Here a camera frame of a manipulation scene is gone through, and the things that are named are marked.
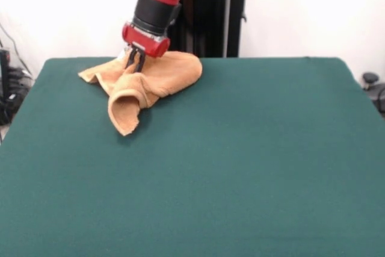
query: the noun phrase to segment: black knob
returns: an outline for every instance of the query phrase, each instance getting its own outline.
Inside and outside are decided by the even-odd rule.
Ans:
[[[378,81],[380,78],[378,77],[378,75],[376,75],[375,73],[372,73],[372,72],[366,72],[363,74],[363,80],[367,83],[367,84],[373,84],[375,83],[376,81]]]

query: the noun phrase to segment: towel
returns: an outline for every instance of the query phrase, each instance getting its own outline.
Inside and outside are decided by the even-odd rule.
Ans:
[[[132,133],[139,124],[141,109],[194,84],[202,75],[202,64],[192,54],[168,51],[160,58],[147,56],[141,72],[135,72],[138,54],[126,68],[131,50],[107,63],[91,67],[79,76],[90,84],[100,84],[108,99],[108,115],[121,135]]]

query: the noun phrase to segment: green table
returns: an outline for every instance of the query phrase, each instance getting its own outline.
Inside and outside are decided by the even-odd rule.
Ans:
[[[334,58],[204,59],[121,137],[49,60],[0,148],[1,257],[385,256],[385,125]]]

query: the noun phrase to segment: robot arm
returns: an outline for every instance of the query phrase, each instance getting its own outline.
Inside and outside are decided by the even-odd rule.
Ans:
[[[167,28],[179,11],[179,0],[138,0],[134,18],[123,27],[123,39],[132,47],[128,65],[140,54],[140,71],[144,57],[161,57],[168,49],[170,40]]]

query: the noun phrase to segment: electrical cord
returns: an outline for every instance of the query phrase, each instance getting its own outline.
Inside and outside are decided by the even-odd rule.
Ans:
[[[16,42],[14,41],[14,39],[12,38],[12,36],[9,35],[9,33],[5,30],[5,28],[2,26],[2,24],[0,23],[0,28],[1,30],[4,32],[4,34],[11,40],[11,42],[13,43],[13,47],[14,47],[14,51],[18,57],[18,59],[20,60],[20,62],[22,63],[23,67],[26,69],[26,71],[32,75],[31,71],[29,70],[28,66],[25,64],[25,62],[23,61],[23,59],[20,57],[20,54],[19,54],[19,51],[17,50],[17,46],[16,46]]]

